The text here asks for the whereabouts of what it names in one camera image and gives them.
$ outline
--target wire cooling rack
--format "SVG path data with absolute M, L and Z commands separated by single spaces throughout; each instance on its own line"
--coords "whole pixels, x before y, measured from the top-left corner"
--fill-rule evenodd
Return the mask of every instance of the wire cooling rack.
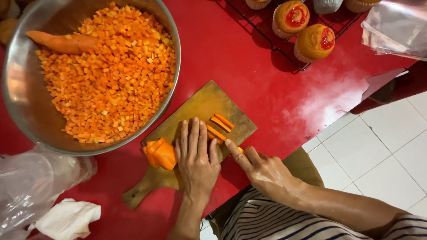
M 272 51 L 278 51 L 283 54 L 283 56 L 285 56 L 301 71 L 306 70 L 311 65 L 311 63 L 303 63 L 297 60 L 293 54 L 293 47 L 298 35 L 285 40 L 276 36 L 272 30 L 274 10 L 285 1 L 272 0 L 266 8 L 261 10 L 250 9 L 245 0 L 224 1 L 270 43 Z M 338 40 L 349 29 L 349 27 L 351 27 L 363 15 L 363 13 L 357 14 L 350 12 L 346 9 L 344 4 L 342 4 L 339 10 L 335 13 L 319 15 L 314 12 L 312 0 L 307 0 L 304 3 L 310 11 L 308 26 L 316 23 L 328 26 L 334 31 L 335 40 Z

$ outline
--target hand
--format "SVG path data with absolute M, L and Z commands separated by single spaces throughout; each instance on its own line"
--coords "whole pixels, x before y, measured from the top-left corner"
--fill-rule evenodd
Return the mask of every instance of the hand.
M 216 153 L 216 139 L 209 145 L 208 157 L 208 130 L 206 124 L 195 117 L 190 137 L 187 121 L 182 122 L 181 138 L 176 140 L 175 150 L 185 183 L 184 195 L 192 201 L 204 201 L 206 206 L 221 170 Z
M 251 146 L 245 149 L 245 156 L 231 140 L 225 140 L 225 144 L 260 193 L 290 207 L 298 202 L 305 183 L 292 176 L 280 158 L 267 157 Z

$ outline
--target red jam swirl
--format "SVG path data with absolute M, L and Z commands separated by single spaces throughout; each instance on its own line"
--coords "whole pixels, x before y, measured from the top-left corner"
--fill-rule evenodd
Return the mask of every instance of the red jam swirl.
M 300 27 L 305 23 L 308 16 L 308 10 L 305 6 L 296 6 L 288 12 L 286 24 L 290 27 Z
M 320 47 L 323 50 L 329 50 L 335 44 L 335 37 L 330 28 L 323 29 Z

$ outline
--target paper muffin liner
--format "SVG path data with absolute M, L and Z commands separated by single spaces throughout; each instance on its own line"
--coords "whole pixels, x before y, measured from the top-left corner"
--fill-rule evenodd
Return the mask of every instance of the paper muffin liner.
M 295 46 L 294 46 L 294 55 L 295 55 L 296 59 L 298 59 L 301 62 L 305 62 L 305 63 L 312 63 L 315 61 L 315 60 L 308 59 L 304 55 L 302 55 L 301 52 L 299 51 L 297 45 L 298 45 L 298 40 L 295 42 Z
M 314 11 L 317 14 L 329 14 L 336 12 L 343 0 L 313 0 Z
M 278 36 L 278 37 L 280 37 L 280 38 L 284 38 L 284 39 L 287 39 L 287 38 L 291 38 L 291 37 L 293 37 L 293 36 L 295 36 L 296 35 L 296 33 L 286 33 L 286 32 L 283 32 L 282 30 L 280 30 L 278 27 L 277 27 L 277 25 L 276 25 L 276 21 L 275 21 L 275 18 L 274 18 L 274 15 L 276 14 L 276 10 L 277 10 L 277 8 L 276 9 L 274 9 L 274 13 L 273 13 L 273 32 L 274 32 L 274 34 L 276 34 L 276 36 Z
M 358 0 L 345 0 L 344 3 L 348 10 L 355 13 L 368 11 L 373 6 L 378 4 L 378 3 L 362 3 Z
M 271 2 L 271 0 L 265 1 L 265 2 L 257 2 L 254 0 L 246 0 L 246 4 L 249 8 L 253 10 L 259 10 L 267 7 L 267 5 Z

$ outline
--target white tile floor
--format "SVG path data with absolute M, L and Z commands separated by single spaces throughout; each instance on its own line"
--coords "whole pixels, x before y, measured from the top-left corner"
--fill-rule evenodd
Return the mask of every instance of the white tile floor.
M 302 147 L 325 187 L 427 217 L 427 92 L 344 115 Z M 201 240 L 216 240 L 203 222 Z

